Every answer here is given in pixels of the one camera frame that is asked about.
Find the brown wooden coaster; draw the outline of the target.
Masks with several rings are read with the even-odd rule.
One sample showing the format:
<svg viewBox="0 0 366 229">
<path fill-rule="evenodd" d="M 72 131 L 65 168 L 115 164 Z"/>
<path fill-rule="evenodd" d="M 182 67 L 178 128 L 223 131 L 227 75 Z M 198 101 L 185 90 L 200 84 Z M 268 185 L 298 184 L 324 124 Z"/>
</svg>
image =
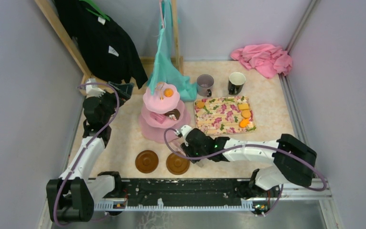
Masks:
<svg viewBox="0 0 366 229">
<path fill-rule="evenodd" d="M 153 172 L 159 165 L 159 158 L 152 150 L 140 152 L 135 159 L 136 168 L 145 174 Z"/>
<path fill-rule="evenodd" d="M 188 171 L 190 161 L 172 153 L 166 159 L 166 167 L 170 173 L 182 175 Z"/>
</svg>

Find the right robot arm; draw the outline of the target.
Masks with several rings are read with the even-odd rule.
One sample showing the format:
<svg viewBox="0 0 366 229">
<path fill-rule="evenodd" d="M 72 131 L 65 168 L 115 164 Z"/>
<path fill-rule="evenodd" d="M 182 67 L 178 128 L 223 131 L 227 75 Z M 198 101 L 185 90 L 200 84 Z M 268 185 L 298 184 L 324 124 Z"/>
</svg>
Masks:
<svg viewBox="0 0 366 229">
<path fill-rule="evenodd" d="M 184 139 L 180 147 L 193 163 L 209 159 L 214 162 L 268 164 L 268 167 L 256 169 L 252 174 L 249 190 L 256 197 L 284 183 L 301 187 L 312 184 L 317 153 L 290 134 L 281 134 L 277 140 L 252 142 L 230 137 L 212 138 L 198 128 L 184 125 L 177 135 Z"/>
</svg>

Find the floral serving tray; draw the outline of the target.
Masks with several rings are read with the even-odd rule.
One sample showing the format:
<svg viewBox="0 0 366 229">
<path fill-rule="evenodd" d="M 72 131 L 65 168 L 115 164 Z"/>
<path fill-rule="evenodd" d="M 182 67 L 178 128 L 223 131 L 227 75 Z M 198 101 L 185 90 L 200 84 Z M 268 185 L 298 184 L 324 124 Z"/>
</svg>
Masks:
<svg viewBox="0 0 366 229">
<path fill-rule="evenodd" d="M 196 103 L 203 101 L 204 108 L 198 109 Z M 238 103 L 248 103 L 252 116 L 246 128 L 240 128 L 239 123 L 244 119 L 238 109 Z M 206 135 L 230 135 L 252 132 L 257 129 L 254 113 L 247 96 L 230 96 L 220 98 L 197 99 L 194 102 L 194 117 L 196 128 Z"/>
</svg>

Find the orange round cookie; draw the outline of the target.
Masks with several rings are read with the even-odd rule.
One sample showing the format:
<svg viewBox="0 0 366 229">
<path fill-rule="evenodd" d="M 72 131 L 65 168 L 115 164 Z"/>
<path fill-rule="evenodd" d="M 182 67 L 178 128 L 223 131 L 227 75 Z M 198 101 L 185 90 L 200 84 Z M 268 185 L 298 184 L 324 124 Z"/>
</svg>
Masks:
<svg viewBox="0 0 366 229">
<path fill-rule="evenodd" d="M 252 113 L 250 110 L 242 110 L 241 111 L 241 116 L 244 118 L 244 119 L 249 119 L 251 116 L 252 116 Z"/>
</svg>

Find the pink wafer biscuit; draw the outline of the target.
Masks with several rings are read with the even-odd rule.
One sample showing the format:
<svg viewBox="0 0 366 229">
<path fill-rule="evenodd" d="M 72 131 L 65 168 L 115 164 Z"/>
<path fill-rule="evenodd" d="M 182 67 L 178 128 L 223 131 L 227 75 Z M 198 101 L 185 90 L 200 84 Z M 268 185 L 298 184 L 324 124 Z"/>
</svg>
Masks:
<svg viewBox="0 0 366 229">
<path fill-rule="evenodd" d="M 166 116 L 164 114 L 158 114 L 154 112 L 150 112 L 150 118 L 152 118 L 154 121 L 156 121 L 159 124 L 163 124 L 166 120 Z"/>
</svg>

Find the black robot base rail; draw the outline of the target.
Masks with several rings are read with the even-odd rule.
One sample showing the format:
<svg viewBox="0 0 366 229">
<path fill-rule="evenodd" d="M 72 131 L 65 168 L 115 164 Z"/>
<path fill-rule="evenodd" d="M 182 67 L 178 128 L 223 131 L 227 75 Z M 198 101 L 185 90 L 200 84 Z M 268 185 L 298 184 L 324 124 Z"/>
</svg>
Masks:
<svg viewBox="0 0 366 229">
<path fill-rule="evenodd" d="M 129 207 L 239 207 L 244 200 L 265 202 L 279 192 L 279 186 L 266 191 L 248 178 L 125 178 L 105 198 L 121 198 Z"/>
</svg>

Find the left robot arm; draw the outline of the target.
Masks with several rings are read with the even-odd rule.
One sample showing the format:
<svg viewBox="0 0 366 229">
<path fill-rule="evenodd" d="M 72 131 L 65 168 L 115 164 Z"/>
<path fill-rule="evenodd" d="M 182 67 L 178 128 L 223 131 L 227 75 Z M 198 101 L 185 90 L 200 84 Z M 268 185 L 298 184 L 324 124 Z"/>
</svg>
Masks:
<svg viewBox="0 0 366 229">
<path fill-rule="evenodd" d="M 124 191 L 118 172 L 101 172 L 95 179 L 89 176 L 108 145 L 110 124 L 131 98 L 134 84 L 99 83 L 91 78 L 78 88 L 88 95 L 82 104 L 85 120 L 81 145 L 65 171 L 46 185 L 50 218 L 60 227 L 90 221 L 97 202 L 105 197 L 119 197 Z"/>
</svg>

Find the chocolate cake slice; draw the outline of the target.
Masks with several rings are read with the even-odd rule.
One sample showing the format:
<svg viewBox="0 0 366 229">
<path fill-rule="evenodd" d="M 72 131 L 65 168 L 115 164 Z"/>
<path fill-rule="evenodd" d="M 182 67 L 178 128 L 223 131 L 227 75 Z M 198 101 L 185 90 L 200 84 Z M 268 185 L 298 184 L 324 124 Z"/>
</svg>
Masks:
<svg viewBox="0 0 366 229">
<path fill-rule="evenodd" d="M 168 117 L 171 120 L 177 121 L 180 119 L 181 113 L 178 109 L 170 110 L 163 114 L 164 116 Z"/>
</svg>

